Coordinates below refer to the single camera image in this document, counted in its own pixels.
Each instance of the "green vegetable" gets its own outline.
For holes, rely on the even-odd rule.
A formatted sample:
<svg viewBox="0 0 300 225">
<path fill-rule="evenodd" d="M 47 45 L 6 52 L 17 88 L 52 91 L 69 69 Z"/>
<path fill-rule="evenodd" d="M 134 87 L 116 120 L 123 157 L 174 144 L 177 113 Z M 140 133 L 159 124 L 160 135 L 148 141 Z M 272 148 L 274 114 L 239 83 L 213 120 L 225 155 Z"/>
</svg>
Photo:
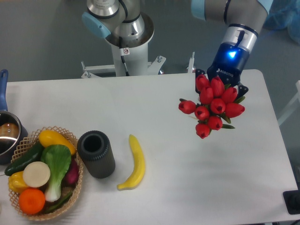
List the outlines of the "green vegetable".
<svg viewBox="0 0 300 225">
<path fill-rule="evenodd" d="M 28 164 L 39 161 L 43 150 L 44 147 L 37 141 L 24 155 L 16 159 L 5 169 L 5 175 L 11 176 L 16 172 L 23 171 Z"/>
<path fill-rule="evenodd" d="M 67 202 L 70 199 L 70 197 L 72 196 L 72 193 L 73 193 L 72 191 L 67 193 L 67 195 L 62 197 L 55 205 L 52 205 L 49 208 L 46 208 L 43 213 L 48 214 L 50 212 L 53 212 L 53 211 L 59 209 L 65 202 Z"/>
<path fill-rule="evenodd" d="M 71 152 L 65 145 L 50 145 L 44 149 L 41 161 L 50 168 L 50 179 L 45 191 L 45 198 L 48 202 L 54 202 L 60 198 L 61 181 L 69 169 Z"/>
</svg>

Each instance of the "fruit basket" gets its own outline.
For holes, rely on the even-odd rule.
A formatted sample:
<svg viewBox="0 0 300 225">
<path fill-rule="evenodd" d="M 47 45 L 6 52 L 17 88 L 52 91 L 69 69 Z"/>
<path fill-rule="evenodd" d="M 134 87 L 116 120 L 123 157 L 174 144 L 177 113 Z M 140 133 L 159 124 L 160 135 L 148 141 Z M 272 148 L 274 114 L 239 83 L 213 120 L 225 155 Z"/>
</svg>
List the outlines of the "fruit basket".
<svg viewBox="0 0 300 225">
<path fill-rule="evenodd" d="M 17 158 L 21 157 L 26 151 L 28 151 L 38 140 L 39 134 L 43 130 L 54 130 L 60 133 L 62 136 L 64 136 L 68 141 L 70 141 L 75 147 L 77 147 L 77 138 L 73 133 L 70 131 L 61 128 L 61 127 L 43 127 L 42 129 L 39 129 L 35 132 L 32 132 L 31 135 L 28 137 L 25 137 L 20 144 L 17 146 L 14 155 L 12 157 L 11 162 L 14 162 Z M 78 165 L 79 168 L 79 179 L 76 182 L 75 185 L 70 186 L 68 185 L 64 180 L 61 183 L 61 197 L 66 196 L 68 193 L 72 191 L 71 197 L 67 202 L 65 202 L 60 208 L 56 209 L 55 211 L 44 214 L 43 211 L 41 211 L 38 214 L 35 215 L 27 215 L 22 212 L 19 206 L 19 193 L 14 192 L 13 190 L 9 189 L 9 197 L 11 201 L 11 205 L 14 207 L 14 209 L 18 212 L 18 214 L 22 215 L 23 217 L 26 217 L 29 220 L 36 220 L 36 221 L 43 221 L 43 220 L 49 220 L 52 218 L 55 218 L 62 213 L 66 212 L 68 209 L 72 207 L 72 205 L 77 200 L 81 186 L 82 186 L 82 180 L 83 180 L 83 162 L 80 159 L 78 153 L 76 153 L 73 157 L 75 157 L 75 162 Z"/>
</svg>

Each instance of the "cucumber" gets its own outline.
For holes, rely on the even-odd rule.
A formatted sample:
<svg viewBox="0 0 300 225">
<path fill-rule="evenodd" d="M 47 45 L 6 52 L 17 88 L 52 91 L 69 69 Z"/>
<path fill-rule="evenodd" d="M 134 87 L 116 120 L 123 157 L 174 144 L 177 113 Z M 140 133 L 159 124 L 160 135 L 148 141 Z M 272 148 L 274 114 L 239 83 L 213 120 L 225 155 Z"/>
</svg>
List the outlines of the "cucumber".
<svg viewBox="0 0 300 225">
<path fill-rule="evenodd" d="M 37 141 L 24 155 L 16 159 L 5 169 L 5 175 L 11 176 L 16 172 L 23 171 L 28 164 L 39 161 L 43 150 L 44 147 Z"/>
</svg>

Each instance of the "white table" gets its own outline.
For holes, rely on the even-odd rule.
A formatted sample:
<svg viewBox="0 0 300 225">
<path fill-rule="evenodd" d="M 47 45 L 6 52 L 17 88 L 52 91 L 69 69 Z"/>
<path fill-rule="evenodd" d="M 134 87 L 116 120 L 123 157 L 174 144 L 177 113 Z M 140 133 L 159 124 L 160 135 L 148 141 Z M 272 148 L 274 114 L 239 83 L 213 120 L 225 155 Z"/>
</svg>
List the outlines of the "white table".
<svg viewBox="0 0 300 225">
<path fill-rule="evenodd" d="M 78 138 L 100 130 L 111 141 L 115 172 L 97 180 L 85 168 L 75 205 L 43 224 L 236 225 L 296 220 L 282 193 L 297 189 L 261 72 L 245 70 L 245 112 L 234 130 L 195 134 L 197 121 L 178 110 L 179 98 L 197 100 L 193 74 L 12 82 L 7 104 L 31 133 L 60 126 Z M 134 134 L 146 174 L 135 190 L 118 191 L 132 172 Z M 0 177 L 0 224 L 35 224 L 17 215 Z"/>
</svg>

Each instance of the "yellow banana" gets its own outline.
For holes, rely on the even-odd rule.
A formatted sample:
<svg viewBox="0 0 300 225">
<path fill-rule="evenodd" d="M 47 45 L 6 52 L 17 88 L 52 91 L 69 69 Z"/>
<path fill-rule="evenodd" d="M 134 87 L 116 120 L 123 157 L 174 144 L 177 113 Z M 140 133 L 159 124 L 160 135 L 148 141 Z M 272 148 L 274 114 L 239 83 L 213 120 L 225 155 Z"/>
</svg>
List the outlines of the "yellow banana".
<svg viewBox="0 0 300 225">
<path fill-rule="evenodd" d="M 129 135 L 129 144 L 132 150 L 135 166 L 127 180 L 124 183 L 117 185 L 117 189 L 119 191 L 134 189 L 141 182 L 145 174 L 145 158 L 137 138 L 133 135 Z"/>
</svg>

